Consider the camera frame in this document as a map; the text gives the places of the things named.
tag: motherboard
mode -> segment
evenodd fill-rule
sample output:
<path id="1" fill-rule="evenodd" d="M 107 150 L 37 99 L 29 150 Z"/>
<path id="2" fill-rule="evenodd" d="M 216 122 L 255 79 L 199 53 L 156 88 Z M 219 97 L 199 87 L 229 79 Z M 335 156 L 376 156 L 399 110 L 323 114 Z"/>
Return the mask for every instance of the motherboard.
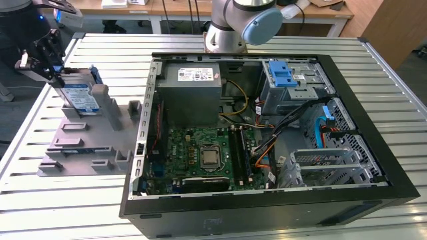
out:
<path id="1" fill-rule="evenodd" d="M 263 189 L 263 172 L 251 166 L 255 146 L 252 128 L 171 128 L 167 161 L 152 165 L 155 191 L 168 195 Z"/>

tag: green circuit board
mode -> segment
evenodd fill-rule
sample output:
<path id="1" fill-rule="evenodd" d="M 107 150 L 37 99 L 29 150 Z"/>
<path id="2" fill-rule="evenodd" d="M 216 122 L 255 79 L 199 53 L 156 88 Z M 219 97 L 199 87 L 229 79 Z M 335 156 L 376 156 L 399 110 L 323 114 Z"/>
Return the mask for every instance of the green circuit board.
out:
<path id="1" fill-rule="evenodd" d="M 243 130 L 248 149 L 256 146 L 255 133 L 251 128 Z M 171 128 L 167 144 L 167 162 L 164 164 L 164 179 L 185 179 L 199 177 L 229 178 L 229 191 L 259 190 L 264 188 L 261 172 L 252 175 L 252 183 L 240 186 L 235 184 L 233 163 L 228 128 Z M 204 169 L 201 152 L 219 149 L 220 166 Z M 171 186 L 157 182 L 159 194 L 171 194 Z"/>

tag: white label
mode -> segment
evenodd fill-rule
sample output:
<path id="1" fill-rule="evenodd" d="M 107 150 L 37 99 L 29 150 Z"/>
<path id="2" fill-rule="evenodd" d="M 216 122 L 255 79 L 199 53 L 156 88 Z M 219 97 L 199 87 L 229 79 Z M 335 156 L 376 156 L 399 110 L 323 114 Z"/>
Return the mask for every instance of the white label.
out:
<path id="1" fill-rule="evenodd" d="M 263 108 L 260 106 L 255 107 L 255 112 L 256 112 L 256 115 L 261 115 Z"/>
<path id="2" fill-rule="evenodd" d="M 87 84 L 67 84 L 63 88 L 63 92 L 75 109 L 80 112 L 95 113 L 100 110 L 100 106 L 89 94 L 91 89 Z"/>
<path id="3" fill-rule="evenodd" d="M 272 174 L 272 172 L 268 173 L 268 179 L 272 181 L 272 183 L 276 183 L 276 176 Z"/>
<path id="4" fill-rule="evenodd" d="M 147 11 L 128 11 L 129 14 L 148 14 Z"/>
<path id="5" fill-rule="evenodd" d="M 279 161 L 277 164 L 284 164 L 285 163 L 287 158 L 284 156 L 279 157 Z"/>
<path id="6" fill-rule="evenodd" d="M 345 16 L 345 15 L 336 15 L 335 18 L 337 19 L 349 19 L 351 16 Z"/>
<path id="7" fill-rule="evenodd" d="M 293 75 L 293 80 L 305 80 L 304 75 Z"/>
<path id="8" fill-rule="evenodd" d="M 212 68 L 181 68 L 177 71 L 179 82 L 213 81 Z"/>

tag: ram slot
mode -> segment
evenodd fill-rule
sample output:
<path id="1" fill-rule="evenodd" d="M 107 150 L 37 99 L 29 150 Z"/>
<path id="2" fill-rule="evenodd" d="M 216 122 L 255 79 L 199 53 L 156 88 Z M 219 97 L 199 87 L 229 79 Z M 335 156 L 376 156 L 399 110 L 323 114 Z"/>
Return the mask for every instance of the ram slot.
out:
<path id="1" fill-rule="evenodd" d="M 240 129 L 228 129 L 232 173 L 233 181 L 237 186 L 243 186 L 248 183 L 244 157 L 244 143 L 241 142 L 243 139 L 240 133 Z"/>
<path id="2" fill-rule="evenodd" d="M 251 154 L 249 154 L 249 149 L 247 147 L 247 139 L 245 139 L 245 134 L 244 131 L 240 130 L 240 138 L 241 138 L 241 146 L 243 146 L 243 161 L 244 161 L 244 169 L 245 169 L 245 178 L 248 182 L 252 182 L 252 170 L 251 170 Z"/>

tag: metal rail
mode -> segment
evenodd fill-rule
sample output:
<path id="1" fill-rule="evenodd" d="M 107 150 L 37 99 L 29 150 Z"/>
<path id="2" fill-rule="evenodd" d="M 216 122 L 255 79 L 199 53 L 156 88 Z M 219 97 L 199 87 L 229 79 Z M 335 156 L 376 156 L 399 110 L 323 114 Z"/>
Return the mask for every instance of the metal rail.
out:
<path id="1" fill-rule="evenodd" d="M 204 51 L 201 36 L 87 34 L 68 48 L 68 67 L 99 68 L 119 104 L 143 100 L 153 52 Z M 325 228 L 249 232 L 215 239 L 359 240 L 427 237 L 425 107 L 373 49 L 353 38 L 276 37 L 249 53 L 323 54 L 332 59 L 385 142 L 417 187 L 420 198 L 353 223 Z M 125 177 L 40 178 L 37 166 L 60 125 L 63 101 L 47 86 L 0 162 L 0 237 L 11 239 L 127 239 L 141 233 L 119 218 Z"/>

